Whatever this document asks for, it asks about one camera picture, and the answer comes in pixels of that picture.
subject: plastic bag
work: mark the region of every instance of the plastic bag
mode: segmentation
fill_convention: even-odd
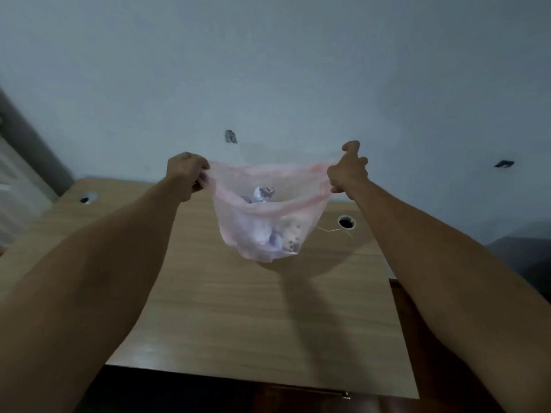
[[[316,226],[331,196],[329,165],[236,167],[211,161],[199,183],[210,192],[224,242],[245,258],[272,262],[297,254]],[[266,201],[255,202],[259,190],[272,189]]]

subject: hand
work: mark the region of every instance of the hand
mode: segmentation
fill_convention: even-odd
[[[368,172],[365,166],[368,159],[364,156],[358,158],[360,142],[351,140],[343,145],[343,151],[346,152],[338,164],[327,168],[327,175],[333,188],[332,193],[346,192],[349,198],[350,189],[368,179]]]
[[[176,180],[182,188],[182,201],[188,201],[191,194],[201,190],[197,179],[201,171],[209,169],[208,161],[201,155],[184,152],[173,156],[166,165],[166,179]]]

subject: desk surface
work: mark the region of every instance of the desk surface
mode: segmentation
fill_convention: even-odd
[[[83,179],[0,259],[0,297],[62,238],[149,184]],[[80,197],[97,192],[83,205]],[[210,197],[180,206],[159,278],[108,363],[416,398],[381,251],[358,208],[330,202],[356,228],[315,229],[297,256],[258,264],[227,247]]]

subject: pink plastic bag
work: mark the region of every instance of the pink plastic bag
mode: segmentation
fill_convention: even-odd
[[[220,234],[248,259],[272,262],[295,255],[331,196],[330,163],[234,167],[210,162],[201,186],[210,192]],[[271,190],[265,202],[259,189]]]

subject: forearm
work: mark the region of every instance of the forearm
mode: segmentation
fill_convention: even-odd
[[[44,389],[56,411],[74,407],[70,397],[78,401],[145,305],[180,203],[177,187],[163,180],[75,231],[16,286],[0,312],[0,360],[20,376],[11,388],[0,385],[0,402],[31,387]]]
[[[551,310],[537,291],[469,236],[374,183],[347,193],[433,333],[504,407],[547,405],[541,384],[551,373],[551,335],[542,325],[551,324]]]

